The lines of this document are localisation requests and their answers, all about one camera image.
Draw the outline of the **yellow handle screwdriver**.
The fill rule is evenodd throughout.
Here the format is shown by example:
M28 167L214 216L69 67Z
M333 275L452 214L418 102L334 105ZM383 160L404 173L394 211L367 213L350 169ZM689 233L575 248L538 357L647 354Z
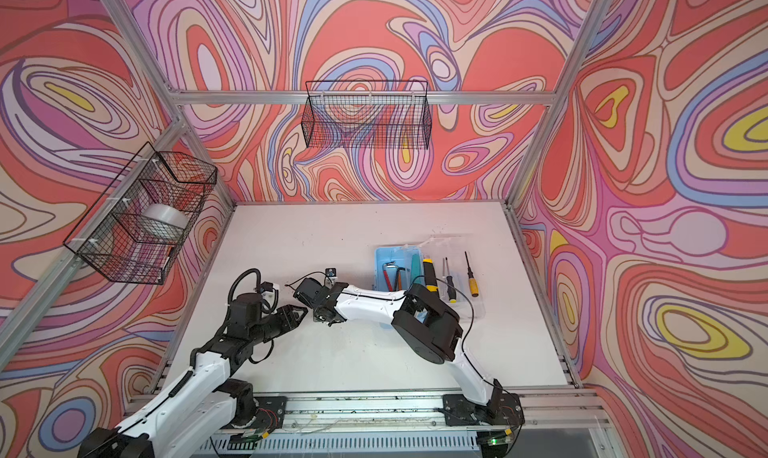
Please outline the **yellow handle screwdriver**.
M468 280L469 291L473 298L477 298L480 295L479 286L478 286L473 268L470 263L469 253L467 251L464 252L464 257L465 257L466 268L467 268L467 280Z

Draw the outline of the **red hex key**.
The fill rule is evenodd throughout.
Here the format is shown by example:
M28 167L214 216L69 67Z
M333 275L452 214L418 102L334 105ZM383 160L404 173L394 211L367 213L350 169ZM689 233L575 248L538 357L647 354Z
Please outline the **red hex key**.
M394 291L394 287L393 287L393 284L392 284L392 281L391 281L391 277L390 277L390 272L391 272L391 270L393 268L394 268L394 265L392 263L385 263L382 266L382 275L384 277L384 281L385 281L387 290L389 292L393 292Z

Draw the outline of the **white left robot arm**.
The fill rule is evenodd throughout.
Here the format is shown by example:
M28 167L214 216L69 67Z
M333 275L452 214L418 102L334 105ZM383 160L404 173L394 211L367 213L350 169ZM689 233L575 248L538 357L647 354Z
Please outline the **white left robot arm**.
M234 377L253 364L254 348L299 327L308 313L285 304L264 312L264 299L243 293L227 308L222 325L190 355L186 371L148 404L111 429L97 428L79 457L190 457L221 428L247 428L260 406L253 385Z

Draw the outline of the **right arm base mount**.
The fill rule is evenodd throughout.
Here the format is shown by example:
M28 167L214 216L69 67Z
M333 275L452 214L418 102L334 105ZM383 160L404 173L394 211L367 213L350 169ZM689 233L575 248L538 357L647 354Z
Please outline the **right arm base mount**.
M517 429L525 424L520 396L502 388L497 380L485 405L473 403L461 394L445 394L436 411L443 415L447 426L505 425Z

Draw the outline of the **yellow black utility knife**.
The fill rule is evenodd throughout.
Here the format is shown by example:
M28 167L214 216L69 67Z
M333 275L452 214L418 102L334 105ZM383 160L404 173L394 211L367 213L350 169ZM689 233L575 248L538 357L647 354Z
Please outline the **yellow black utility knife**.
M423 259L422 267L423 267L423 279L424 279L425 287L430 292L437 292L438 282L437 282L433 261L429 258Z

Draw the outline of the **black hex key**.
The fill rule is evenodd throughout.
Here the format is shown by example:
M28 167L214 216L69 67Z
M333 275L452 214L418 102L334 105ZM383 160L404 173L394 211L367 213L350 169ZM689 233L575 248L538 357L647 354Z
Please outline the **black hex key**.
M404 280L405 280L405 274L406 269L404 267L400 267L394 263L394 268L390 272L391 281L394 287L394 291L400 291L404 289Z

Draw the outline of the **teal utility knife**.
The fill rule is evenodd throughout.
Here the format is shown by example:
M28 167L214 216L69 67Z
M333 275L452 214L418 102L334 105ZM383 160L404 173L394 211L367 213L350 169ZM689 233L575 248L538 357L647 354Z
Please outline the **teal utility knife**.
M412 284L418 283L422 277L422 259L419 252L416 252L411 256L410 275Z

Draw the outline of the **blue plastic tool box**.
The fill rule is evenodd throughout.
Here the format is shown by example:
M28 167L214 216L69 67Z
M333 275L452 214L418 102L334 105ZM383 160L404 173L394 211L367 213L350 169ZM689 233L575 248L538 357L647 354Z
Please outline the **blue plastic tool box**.
M420 243L379 247L374 252L374 288L394 292L417 283L437 293L463 321L479 320L485 306L471 282L471 250L467 235L433 235Z

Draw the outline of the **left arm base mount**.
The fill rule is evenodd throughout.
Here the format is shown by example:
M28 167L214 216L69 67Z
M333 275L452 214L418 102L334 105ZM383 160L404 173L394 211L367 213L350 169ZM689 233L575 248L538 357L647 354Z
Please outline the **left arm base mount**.
M238 398L234 418L226 428L270 432L281 429L287 402L286 396Z

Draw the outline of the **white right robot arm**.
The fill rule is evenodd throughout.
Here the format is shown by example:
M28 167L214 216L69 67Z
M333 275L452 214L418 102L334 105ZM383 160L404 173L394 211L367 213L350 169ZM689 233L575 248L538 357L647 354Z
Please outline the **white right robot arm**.
M502 387L487 379L465 348L469 331L460 316L439 296L421 284L400 291L362 289L337 282L328 287L305 278L294 297L328 325L370 321L391 326L422 359L444 365L469 402L491 408L498 404Z

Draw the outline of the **black yellow grip screwdriver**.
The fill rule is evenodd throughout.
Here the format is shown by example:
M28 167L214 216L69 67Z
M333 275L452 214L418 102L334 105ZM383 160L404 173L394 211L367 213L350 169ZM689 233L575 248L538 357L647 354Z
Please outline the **black yellow grip screwdriver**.
M457 292L456 292L456 289L455 289L455 283L454 283L453 275L450 272L449 259L447 257L443 258L443 277L444 277L444 281L445 281L448 302L449 303L456 303L457 302Z

